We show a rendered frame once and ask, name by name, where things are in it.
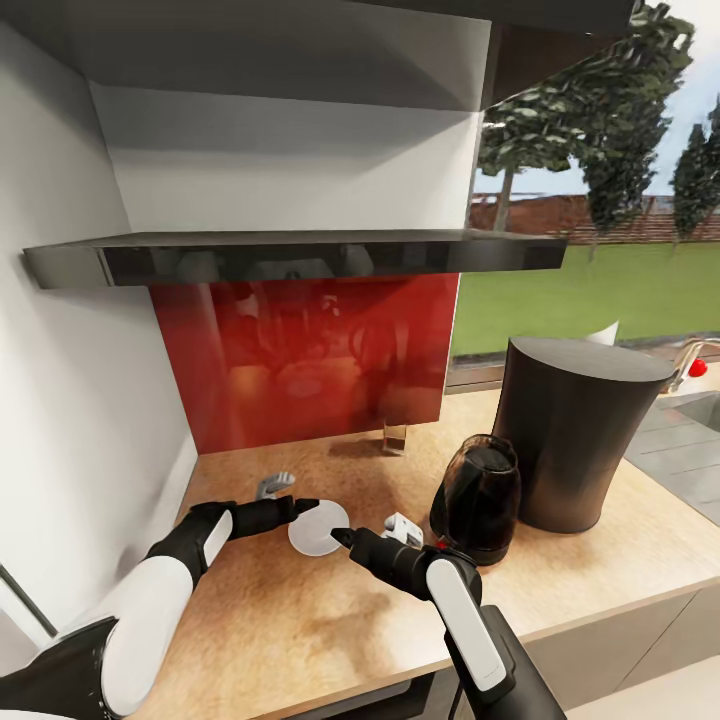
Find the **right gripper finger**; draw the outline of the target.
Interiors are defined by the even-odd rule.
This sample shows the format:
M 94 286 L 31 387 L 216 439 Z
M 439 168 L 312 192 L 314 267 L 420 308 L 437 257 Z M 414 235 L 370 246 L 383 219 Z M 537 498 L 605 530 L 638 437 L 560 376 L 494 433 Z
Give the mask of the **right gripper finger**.
M 354 542 L 356 542 L 356 536 L 358 536 L 358 532 L 360 528 L 358 528 L 356 531 L 354 529 L 349 528 L 334 528 L 331 531 L 331 535 L 341 543 L 341 545 L 344 545 L 347 547 L 347 549 L 351 549 L 353 547 Z

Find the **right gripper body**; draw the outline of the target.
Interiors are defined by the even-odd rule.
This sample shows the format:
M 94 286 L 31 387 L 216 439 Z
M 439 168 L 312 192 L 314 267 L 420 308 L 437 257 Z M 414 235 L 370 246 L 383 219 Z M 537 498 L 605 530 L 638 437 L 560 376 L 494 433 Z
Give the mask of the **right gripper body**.
M 366 527 L 361 527 L 359 531 L 349 557 L 368 569 L 377 579 L 398 589 L 394 580 L 394 564 L 398 554 L 411 546 L 381 537 Z

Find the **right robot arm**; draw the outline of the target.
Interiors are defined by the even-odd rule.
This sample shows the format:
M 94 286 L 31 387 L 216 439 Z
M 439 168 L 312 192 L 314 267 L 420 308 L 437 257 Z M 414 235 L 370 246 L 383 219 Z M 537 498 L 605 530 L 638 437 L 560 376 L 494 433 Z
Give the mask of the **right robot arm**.
M 477 562 L 451 546 L 423 544 L 423 531 L 395 513 L 385 532 L 334 528 L 349 557 L 374 577 L 422 601 L 444 622 L 444 643 L 476 720 L 568 720 L 497 605 L 481 605 Z

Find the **saucer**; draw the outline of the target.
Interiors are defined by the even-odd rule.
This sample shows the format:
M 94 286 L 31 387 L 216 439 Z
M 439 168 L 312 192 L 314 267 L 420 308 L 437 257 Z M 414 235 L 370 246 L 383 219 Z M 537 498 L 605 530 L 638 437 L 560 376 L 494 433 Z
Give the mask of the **saucer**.
M 349 528 L 347 512 L 334 501 L 320 500 L 318 507 L 301 513 L 289 523 L 288 536 L 303 555 L 328 555 L 341 546 L 331 535 L 334 528 Z

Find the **paper coffee filter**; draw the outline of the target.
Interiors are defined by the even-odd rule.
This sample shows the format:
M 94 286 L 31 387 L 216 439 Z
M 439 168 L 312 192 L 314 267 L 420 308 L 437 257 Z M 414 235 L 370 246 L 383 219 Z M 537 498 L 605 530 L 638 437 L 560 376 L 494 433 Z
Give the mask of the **paper coffee filter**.
M 583 341 L 597 342 L 605 345 L 613 345 L 619 321 L 607 327 L 604 331 L 581 337 Z

